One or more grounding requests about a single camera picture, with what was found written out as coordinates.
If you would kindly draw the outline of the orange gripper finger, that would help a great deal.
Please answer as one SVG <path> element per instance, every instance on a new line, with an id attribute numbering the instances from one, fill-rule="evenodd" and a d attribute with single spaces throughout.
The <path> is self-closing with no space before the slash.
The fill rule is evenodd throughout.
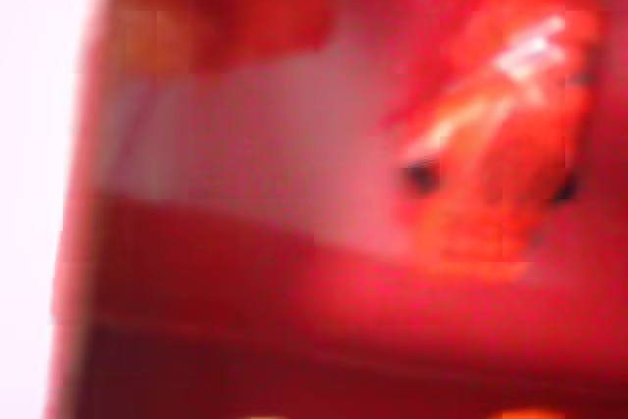
<path id="1" fill-rule="evenodd" d="M 490 419 L 559 419 L 559 412 L 541 407 L 521 407 L 492 413 Z"/>

